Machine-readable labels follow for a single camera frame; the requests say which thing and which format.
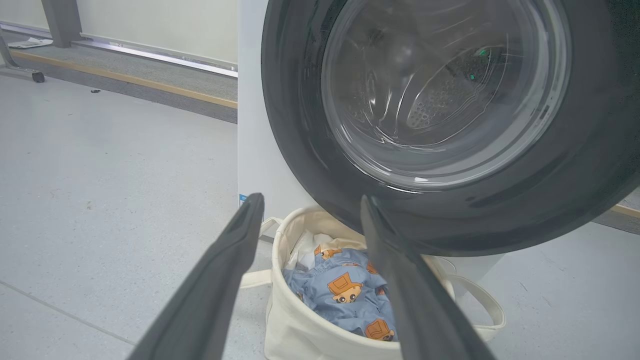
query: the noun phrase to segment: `blue label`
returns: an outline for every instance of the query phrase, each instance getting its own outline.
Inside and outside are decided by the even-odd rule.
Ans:
[[[246,200],[246,195],[243,195],[243,194],[238,194],[238,195],[239,195],[238,199],[240,200],[238,207],[240,207],[242,206],[242,204],[244,204],[244,201]],[[262,222],[264,222],[264,212],[262,213]]]

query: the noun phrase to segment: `basket handle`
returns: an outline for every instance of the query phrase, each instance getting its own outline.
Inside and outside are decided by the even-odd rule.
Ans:
[[[456,281],[456,283],[463,286],[473,297],[478,300],[480,305],[486,310],[491,317],[493,325],[473,325],[478,336],[484,341],[489,341],[502,329],[507,323],[507,316],[504,314],[504,310],[497,300],[480,285],[473,281],[459,275],[449,275],[449,280]]]
[[[283,220],[280,218],[268,218],[260,225],[259,236],[262,236],[275,224],[282,224]],[[248,272],[242,276],[240,280],[241,289],[255,288],[256,286],[271,284],[271,269]]]

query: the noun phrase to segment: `white wall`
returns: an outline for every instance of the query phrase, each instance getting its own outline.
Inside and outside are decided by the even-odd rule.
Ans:
[[[40,0],[0,0],[0,22],[49,30]]]
[[[84,34],[237,63],[237,0],[77,0],[77,4]]]

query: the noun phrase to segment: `washing machine door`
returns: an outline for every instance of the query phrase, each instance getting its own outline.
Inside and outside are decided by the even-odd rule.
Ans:
[[[529,247],[638,185],[639,14],[633,0],[270,0],[271,128],[357,231],[368,195],[425,253]]]

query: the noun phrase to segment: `blue clothing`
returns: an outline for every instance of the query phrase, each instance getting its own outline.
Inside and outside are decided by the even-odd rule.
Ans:
[[[328,259],[316,255],[308,271],[284,270],[290,289],[311,310],[347,331],[384,341],[397,341],[387,282],[366,253],[341,249]]]

